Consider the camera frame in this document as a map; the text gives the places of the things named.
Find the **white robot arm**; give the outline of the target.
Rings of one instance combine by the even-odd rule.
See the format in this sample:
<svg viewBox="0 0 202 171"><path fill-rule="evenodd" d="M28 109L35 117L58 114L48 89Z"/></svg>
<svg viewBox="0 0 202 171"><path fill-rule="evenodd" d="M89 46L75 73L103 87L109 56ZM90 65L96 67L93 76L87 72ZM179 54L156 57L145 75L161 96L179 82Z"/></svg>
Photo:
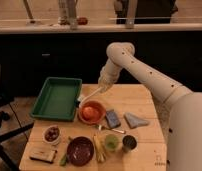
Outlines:
<svg viewBox="0 0 202 171"><path fill-rule="evenodd" d="M135 47L114 42L106 49L108 60L98 84L102 92L117 82L126 69L169 110L166 171L202 171L202 92L194 92L134 57Z"/></svg>

